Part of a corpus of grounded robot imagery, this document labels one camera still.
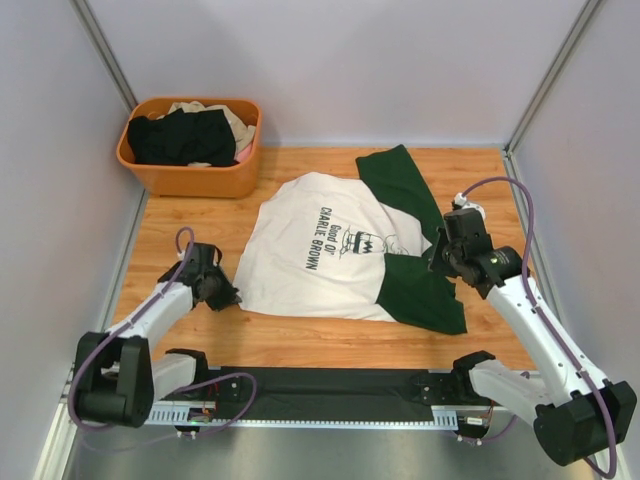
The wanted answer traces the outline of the orange plastic laundry basket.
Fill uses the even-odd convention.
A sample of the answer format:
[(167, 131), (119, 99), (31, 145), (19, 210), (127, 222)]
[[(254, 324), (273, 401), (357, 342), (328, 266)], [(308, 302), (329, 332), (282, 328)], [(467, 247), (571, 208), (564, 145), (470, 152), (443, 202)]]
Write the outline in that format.
[[(231, 167), (213, 167), (194, 163), (186, 167), (137, 164), (126, 138), (129, 121), (138, 116), (161, 119), (174, 102), (199, 101), (205, 106), (228, 106), (246, 124), (255, 125), (256, 131), (250, 144), (250, 157)], [(242, 198), (252, 193), (258, 182), (261, 164), (260, 136), (262, 111), (251, 100), (239, 98), (155, 97), (140, 103), (130, 114), (121, 134), (116, 157), (151, 194), (178, 197)]]

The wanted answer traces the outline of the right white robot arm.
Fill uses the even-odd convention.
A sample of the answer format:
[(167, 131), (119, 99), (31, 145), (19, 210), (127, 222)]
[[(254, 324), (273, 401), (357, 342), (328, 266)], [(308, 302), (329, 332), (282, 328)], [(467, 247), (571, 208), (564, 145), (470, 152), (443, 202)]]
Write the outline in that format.
[(527, 379), (493, 356), (479, 355), (450, 379), (452, 395), (470, 404), (486, 397), (533, 428), (539, 445), (566, 466), (603, 450), (611, 455), (627, 435), (637, 396), (613, 383), (571, 339), (542, 297), (525, 261), (496, 248), (481, 213), (453, 210), (438, 229), (430, 267), (461, 278), (502, 316), (538, 370)]

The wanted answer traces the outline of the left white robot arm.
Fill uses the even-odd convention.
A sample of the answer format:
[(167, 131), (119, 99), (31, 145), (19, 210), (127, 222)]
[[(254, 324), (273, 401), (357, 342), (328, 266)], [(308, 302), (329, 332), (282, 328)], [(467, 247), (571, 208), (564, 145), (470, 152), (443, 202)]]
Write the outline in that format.
[(158, 400), (179, 392), (199, 401), (208, 394), (211, 378), (203, 352), (174, 348), (156, 362), (151, 354), (198, 304), (220, 311), (240, 303), (221, 260), (221, 250), (212, 244), (188, 246), (129, 316), (105, 332), (80, 338), (68, 400), (74, 421), (90, 430), (137, 428)]

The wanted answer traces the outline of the white green raglan t-shirt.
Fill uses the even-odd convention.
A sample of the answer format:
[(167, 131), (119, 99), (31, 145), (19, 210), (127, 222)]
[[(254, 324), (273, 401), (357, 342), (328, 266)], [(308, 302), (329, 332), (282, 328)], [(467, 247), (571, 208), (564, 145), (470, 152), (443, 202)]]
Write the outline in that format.
[(241, 308), (466, 333), (455, 285), (429, 268), (443, 218), (409, 151), (355, 163), (355, 179), (307, 173), (261, 204), (234, 278)]

